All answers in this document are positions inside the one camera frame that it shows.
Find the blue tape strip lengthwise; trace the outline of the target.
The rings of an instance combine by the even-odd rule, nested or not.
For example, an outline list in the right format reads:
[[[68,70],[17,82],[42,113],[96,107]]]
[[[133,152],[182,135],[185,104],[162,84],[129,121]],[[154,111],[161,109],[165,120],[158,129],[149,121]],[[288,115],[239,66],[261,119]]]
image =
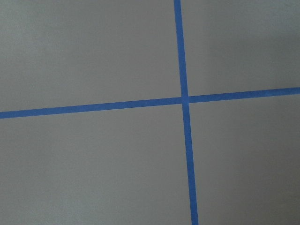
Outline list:
[[[174,2],[191,224],[199,224],[181,1]]]

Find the blue tape strip crosswise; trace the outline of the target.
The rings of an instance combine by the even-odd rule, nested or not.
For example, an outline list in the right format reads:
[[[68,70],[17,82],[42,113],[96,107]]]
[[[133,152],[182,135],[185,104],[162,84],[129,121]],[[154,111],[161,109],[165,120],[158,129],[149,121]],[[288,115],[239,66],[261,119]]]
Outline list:
[[[100,104],[91,104],[91,105],[75,105],[75,106],[7,111],[7,112],[1,112],[0,118],[10,119],[10,118],[34,117],[34,116],[56,115],[56,114],[68,114],[68,113],[83,113],[83,112],[106,111],[106,110],[127,109],[127,108],[151,107],[151,106],[180,105],[185,102],[202,103],[202,102],[214,102],[214,101],[225,101],[225,100],[236,100],[236,99],[247,99],[247,98],[264,98],[264,97],[274,97],[274,96],[284,96],[284,95],[295,95],[299,93],[300,93],[299,87],[271,89],[271,90],[254,90],[254,91],[189,96],[186,98],[171,97],[171,98],[124,101],[124,102],[113,102],[113,103],[100,103]]]

